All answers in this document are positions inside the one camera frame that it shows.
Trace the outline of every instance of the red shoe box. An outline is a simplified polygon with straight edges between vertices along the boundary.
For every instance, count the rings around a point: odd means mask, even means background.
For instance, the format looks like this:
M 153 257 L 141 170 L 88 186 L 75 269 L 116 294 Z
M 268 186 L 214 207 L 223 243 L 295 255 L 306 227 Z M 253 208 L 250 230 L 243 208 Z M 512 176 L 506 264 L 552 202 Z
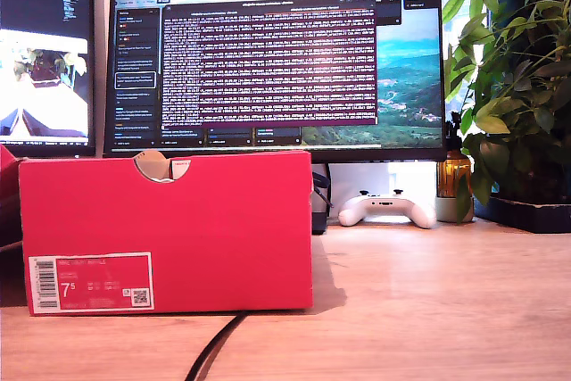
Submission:
M 21 160 L 0 144 L 0 247 L 21 239 L 18 164 Z
M 174 181 L 152 156 L 20 165 L 30 314 L 312 306 L 310 155 L 172 162 Z

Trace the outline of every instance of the white sticker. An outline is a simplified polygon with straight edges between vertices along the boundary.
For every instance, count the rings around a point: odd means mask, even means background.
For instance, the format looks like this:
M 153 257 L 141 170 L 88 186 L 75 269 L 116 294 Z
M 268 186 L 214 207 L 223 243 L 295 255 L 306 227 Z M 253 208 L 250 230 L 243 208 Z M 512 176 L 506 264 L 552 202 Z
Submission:
M 170 167 L 172 168 L 172 178 L 177 180 L 182 178 L 190 167 L 191 160 L 172 160 Z
M 151 254 L 28 258 L 35 314 L 154 310 Z

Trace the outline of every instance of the white game controller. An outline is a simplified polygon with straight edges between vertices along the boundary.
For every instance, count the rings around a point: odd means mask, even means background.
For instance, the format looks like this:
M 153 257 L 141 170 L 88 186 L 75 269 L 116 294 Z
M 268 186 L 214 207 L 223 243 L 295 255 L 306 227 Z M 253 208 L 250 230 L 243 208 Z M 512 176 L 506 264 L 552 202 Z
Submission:
M 369 195 L 360 191 L 341 206 L 339 223 L 344 227 L 352 227 L 367 216 L 402 215 L 406 216 L 420 228 L 430 229 L 436 225 L 436 212 L 429 204 L 413 202 L 395 189 L 392 196 Z

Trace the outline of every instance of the qr code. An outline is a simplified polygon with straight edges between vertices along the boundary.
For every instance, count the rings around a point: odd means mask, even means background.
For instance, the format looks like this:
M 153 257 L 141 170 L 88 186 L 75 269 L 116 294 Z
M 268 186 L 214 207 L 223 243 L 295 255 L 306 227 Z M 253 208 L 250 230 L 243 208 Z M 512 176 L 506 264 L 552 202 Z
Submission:
M 131 305 L 148 307 L 151 305 L 149 289 L 131 289 Z

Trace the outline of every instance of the computer monitor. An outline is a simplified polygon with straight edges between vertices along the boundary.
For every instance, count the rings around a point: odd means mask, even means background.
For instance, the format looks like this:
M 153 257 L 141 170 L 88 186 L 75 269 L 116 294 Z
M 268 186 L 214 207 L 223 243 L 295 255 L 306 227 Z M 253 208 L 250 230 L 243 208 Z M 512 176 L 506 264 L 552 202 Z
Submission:
M 94 0 L 0 0 L 0 143 L 95 154 Z
M 439 160 L 441 0 L 111 0 L 104 153 Z

